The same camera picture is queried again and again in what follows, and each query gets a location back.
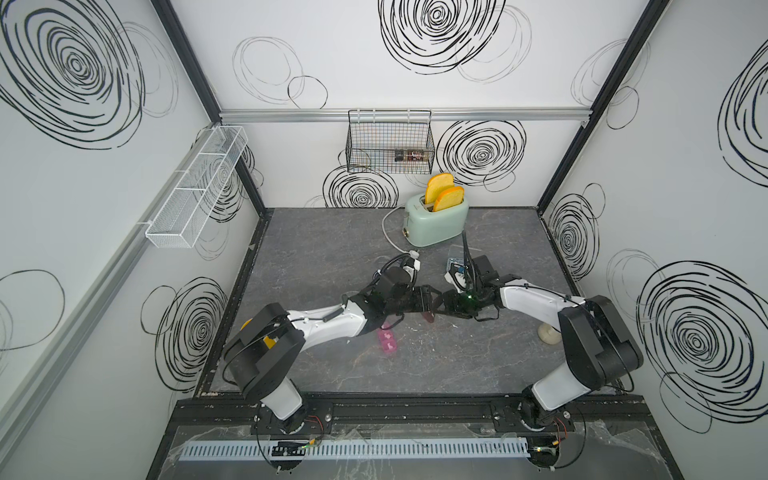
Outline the teal rectangular pillbox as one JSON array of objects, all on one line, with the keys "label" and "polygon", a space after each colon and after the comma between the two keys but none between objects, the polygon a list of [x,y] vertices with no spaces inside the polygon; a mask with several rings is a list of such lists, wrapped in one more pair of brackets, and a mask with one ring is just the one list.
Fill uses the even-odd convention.
[{"label": "teal rectangular pillbox", "polygon": [[446,272],[458,273],[463,275],[466,270],[465,251],[462,245],[451,245],[448,248],[446,260]]}]

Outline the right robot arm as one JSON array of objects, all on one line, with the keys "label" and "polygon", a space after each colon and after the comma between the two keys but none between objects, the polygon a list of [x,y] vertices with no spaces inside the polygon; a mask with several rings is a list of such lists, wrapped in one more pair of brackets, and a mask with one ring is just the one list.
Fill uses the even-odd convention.
[{"label": "right robot arm", "polygon": [[471,255],[466,234],[461,239],[464,268],[448,270],[453,288],[434,301],[435,312],[482,323],[509,310],[560,335],[564,362],[522,392],[518,410],[526,428],[543,430],[561,407],[643,365],[640,347],[609,298],[567,295],[516,275],[501,276],[485,255]]}]

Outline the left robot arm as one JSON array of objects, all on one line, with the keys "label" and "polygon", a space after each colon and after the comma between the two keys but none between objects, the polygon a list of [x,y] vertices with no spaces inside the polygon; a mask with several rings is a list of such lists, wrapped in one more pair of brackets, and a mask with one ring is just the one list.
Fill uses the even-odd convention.
[{"label": "left robot arm", "polygon": [[337,305],[314,310],[266,305],[223,347],[222,379],[282,423],[302,423],[305,397],[288,377],[299,354],[380,330],[390,316],[402,319],[407,313],[431,311],[439,291],[417,285],[416,278],[415,271],[396,267],[379,271],[369,285]]}]

